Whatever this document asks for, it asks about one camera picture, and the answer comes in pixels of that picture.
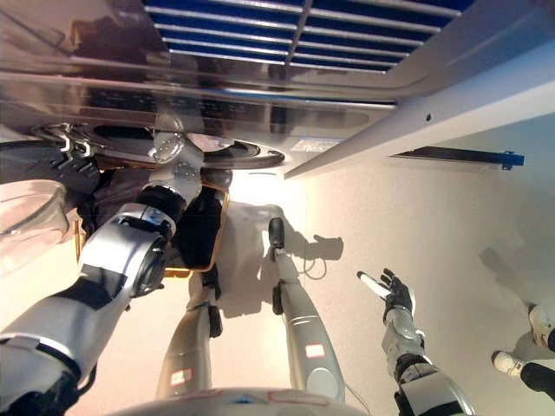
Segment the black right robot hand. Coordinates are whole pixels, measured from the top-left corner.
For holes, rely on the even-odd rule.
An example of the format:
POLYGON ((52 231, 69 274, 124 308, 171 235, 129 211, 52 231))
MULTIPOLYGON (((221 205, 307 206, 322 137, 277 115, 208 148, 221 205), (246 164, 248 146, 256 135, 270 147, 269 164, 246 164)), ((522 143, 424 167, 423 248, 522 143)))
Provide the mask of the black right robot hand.
POLYGON ((356 277, 375 295, 384 302, 382 320, 385 322, 390 310, 400 309, 413 318, 415 315, 415 293, 407 286, 394 271, 388 268, 382 270, 378 279, 368 273, 358 270, 356 277))

